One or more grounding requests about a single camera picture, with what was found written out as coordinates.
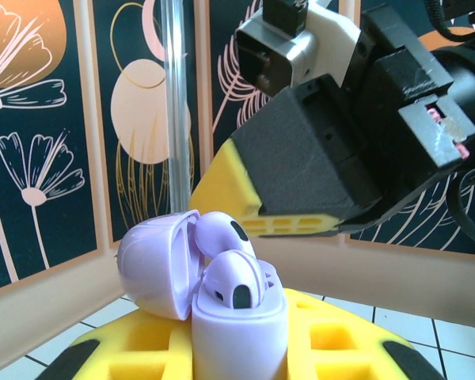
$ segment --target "white flower outline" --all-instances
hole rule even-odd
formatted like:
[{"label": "white flower outline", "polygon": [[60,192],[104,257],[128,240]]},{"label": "white flower outline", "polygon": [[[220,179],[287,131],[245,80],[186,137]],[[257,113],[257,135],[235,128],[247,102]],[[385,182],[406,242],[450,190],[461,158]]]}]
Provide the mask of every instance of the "white flower outline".
[{"label": "white flower outline", "polygon": [[269,96],[265,93],[262,93],[258,89],[253,91],[251,97],[247,97],[242,105],[237,111],[236,123],[237,127],[246,123],[253,115],[257,113],[259,109],[264,107],[269,101]]},{"label": "white flower outline", "polygon": [[25,150],[17,132],[0,137],[0,157],[13,183],[20,190],[26,204],[32,208],[44,266],[50,268],[42,242],[36,208],[48,200],[67,196],[82,188],[86,182],[82,169],[69,173],[74,154],[65,144],[67,134],[62,132],[55,140],[51,136],[37,134],[30,142],[28,164]]},{"label": "white flower outline", "polygon": [[[416,248],[421,247],[424,241],[435,236],[436,233],[439,232],[439,228],[451,228],[453,229],[452,234],[446,240],[441,241],[440,245],[436,247],[433,246],[429,248],[445,251],[461,233],[461,227],[454,222],[445,203],[449,184],[455,177],[456,174],[452,174],[445,180],[441,180],[434,187],[422,192],[414,203],[411,203],[403,210],[399,211],[398,214],[408,216],[401,226],[394,230],[387,229],[386,224],[394,218],[393,216],[380,225],[361,231],[359,235],[356,235],[352,239],[377,242],[383,240],[383,238],[388,236],[388,234],[393,233],[393,236],[389,237],[389,239],[384,241],[384,243],[391,245],[406,245]],[[463,207],[466,213],[469,212],[469,209],[472,206],[473,190],[473,186],[467,186],[462,191]],[[414,218],[419,218],[421,215],[423,215],[422,221],[414,221]],[[382,235],[384,232],[382,231],[382,226],[385,227],[384,231],[386,232],[386,235]],[[366,232],[369,233],[372,231],[374,231],[374,236],[371,239],[363,238],[363,235]],[[412,238],[415,238],[415,241],[407,244],[406,241]]]}]

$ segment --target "tile grout line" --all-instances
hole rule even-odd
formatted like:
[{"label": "tile grout line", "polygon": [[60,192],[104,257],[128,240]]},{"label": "tile grout line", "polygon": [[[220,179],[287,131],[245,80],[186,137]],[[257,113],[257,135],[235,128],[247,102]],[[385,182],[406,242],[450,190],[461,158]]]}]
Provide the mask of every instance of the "tile grout line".
[{"label": "tile grout line", "polygon": [[96,326],[93,326],[93,325],[91,325],[90,323],[86,323],[86,322],[83,322],[83,321],[80,321],[79,323],[82,324],[82,325],[84,325],[84,326],[91,327],[92,329],[96,329],[96,328],[97,328]]},{"label": "tile grout line", "polygon": [[40,364],[42,367],[46,367],[46,368],[48,367],[48,365],[47,365],[46,363],[41,362],[40,360],[35,359],[35,358],[33,358],[32,356],[30,356],[30,355],[25,355],[25,358],[26,358],[26,359],[30,359],[30,360],[32,360],[33,362],[37,363],[37,364]]},{"label": "tile grout line", "polygon": [[431,346],[430,344],[419,343],[419,342],[415,342],[414,340],[409,340],[408,342],[410,342],[410,343],[412,343],[412,344],[418,344],[418,345],[420,345],[420,346],[429,347],[429,348],[434,348],[435,350],[438,350],[438,347],[436,347],[436,346]]},{"label": "tile grout line", "polygon": [[[430,344],[415,342],[414,340],[409,340],[408,342],[410,342],[410,343],[412,343],[412,344],[418,344],[418,345],[420,345],[420,346],[424,346],[424,347],[427,347],[427,348],[434,348],[435,350],[438,350],[438,347],[436,347],[436,346],[431,346]],[[457,351],[453,351],[453,350],[447,350],[446,348],[440,348],[440,350],[442,350],[442,352],[450,352],[451,354],[457,354],[457,355],[467,356],[467,357],[469,357],[469,358],[475,359],[475,356],[474,356],[474,355],[465,354],[465,353],[463,353],[463,352],[457,352]]]},{"label": "tile grout line", "polygon": [[443,362],[443,355],[442,355],[442,348],[440,347],[440,339],[438,338],[438,332],[436,331],[436,324],[435,320],[432,318],[431,323],[433,324],[433,330],[435,331],[435,340],[436,340],[436,346],[438,348],[438,355],[440,357],[440,363],[442,364],[442,372],[443,372],[443,377],[447,377],[447,371],[445,370],[445,363]]},{"label": "tile grout line", "polygon": [[468,358],[472,358],[472,359],[475,359],[475,356],[473,355],[470,355],[470,354],[463,354],[462,352],[457,352],[457,351],[452,351],[452,350],[446,350],[445,348],[440,348],[442,351],[445,351],[445,352],[450,352],[451,354],[457,354],[457,355],[462,355],[462,356],[466,356]]}]

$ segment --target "yellow foam pad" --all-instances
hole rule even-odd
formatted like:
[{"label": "yellow foam pad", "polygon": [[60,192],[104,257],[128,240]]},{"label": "yellow foam pad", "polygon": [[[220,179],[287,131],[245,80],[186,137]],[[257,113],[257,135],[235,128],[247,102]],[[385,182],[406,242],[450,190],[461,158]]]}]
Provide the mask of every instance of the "yellow foam pad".
[{"label": "yellow foam pad", "polygon": [[[410,344],[348,311],[290,289],[288,380],[408,380],[383,348]],[[192,380],[191,326],[136,310],[73,345],[101,343],[74,380]]]},{"label": "yellow foam pad", "polygon": [[245,217],[257,215],[262,202],[232,139],[227,139],[194,190],[190,209]]}]

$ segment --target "lavender earbud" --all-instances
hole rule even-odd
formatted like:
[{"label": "lavender earbud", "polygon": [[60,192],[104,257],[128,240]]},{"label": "lavender earbud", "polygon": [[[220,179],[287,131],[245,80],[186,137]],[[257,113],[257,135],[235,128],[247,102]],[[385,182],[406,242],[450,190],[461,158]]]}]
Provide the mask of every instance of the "lavender earbud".
[{"label": "lavender earbud", "polygon": [[264,298],[266,276],[255,257],[229,250],[209,263],[203,286],[212,298],[226,307],[252,309]]},{"label": "lavender earbud", "polygon": [[246,232],[233,218],[222,212],[209,212],[200,217],[196,223],[196,244],[204,256],[211,259],[230,249],[255,257]]}]

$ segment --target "earbud case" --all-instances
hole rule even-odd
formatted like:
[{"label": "earbud case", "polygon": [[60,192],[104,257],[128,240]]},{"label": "earbud case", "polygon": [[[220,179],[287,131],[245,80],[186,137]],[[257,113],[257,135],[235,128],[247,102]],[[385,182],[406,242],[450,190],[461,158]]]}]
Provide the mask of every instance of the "earbud case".
[{"label": "earbud case", "polygon": [[186,320],[199,290],[204,255],[195,240],[197,210],[152,218],[123,237],[117,261],[123,289],[159,317]]}]

